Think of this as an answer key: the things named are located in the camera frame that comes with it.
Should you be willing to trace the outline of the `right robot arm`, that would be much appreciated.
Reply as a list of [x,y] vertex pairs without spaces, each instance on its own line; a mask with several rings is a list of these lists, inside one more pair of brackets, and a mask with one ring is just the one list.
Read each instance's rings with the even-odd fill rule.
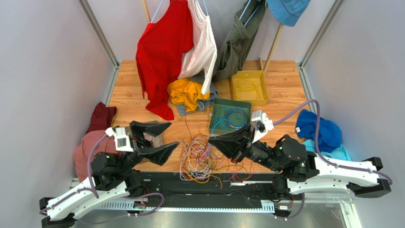
[[247,158],[275,172],[270,194],[277,199],[327,191],[373,199],[391,192],[393,181],[381,172],[380,158],[343,161],[324,157],[319,149],[309,152],[289,135],[282,136],[270,147],[261,139],[276,125],[278,122],[258,110],[252,113],[250,124],[232,133],[210,137],[208,142],[232,163]]

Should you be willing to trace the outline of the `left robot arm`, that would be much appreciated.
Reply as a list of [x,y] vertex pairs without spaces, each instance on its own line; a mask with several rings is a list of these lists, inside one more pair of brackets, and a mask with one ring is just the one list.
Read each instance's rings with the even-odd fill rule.
[[159,196],[159,204],[147,213],[160,208],[161,193],[149,193],[140,171],[134,167],[146,159],[164,165],[180,144],[172,142],[156,146],[145,135],[161,135],[171,122],[132,121],[128,127],[107,128],[93,146],[87,159],[87,177],[76,187],[55,198],[39,201],[44,228],[70,228],[92,210],[118,198],[131,200]]

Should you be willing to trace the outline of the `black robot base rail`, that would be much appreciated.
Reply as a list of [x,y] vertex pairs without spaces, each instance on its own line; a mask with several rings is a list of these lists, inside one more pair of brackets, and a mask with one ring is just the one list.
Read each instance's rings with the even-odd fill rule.
[[353,193],[375,199],[390,193],[386,179],[362,187],[342,178],[313,178],[291,182],[274,174],[233,182],[221,174],[204,184],[180,180],[175,173],[132,172],[124,179],[86,179],[65,194],[39,201],[44,228],[70,228],[95,209],[121,210],[126,217],[156,211],[271,213],[290,220],[295,203],[304,204],[310,193]]

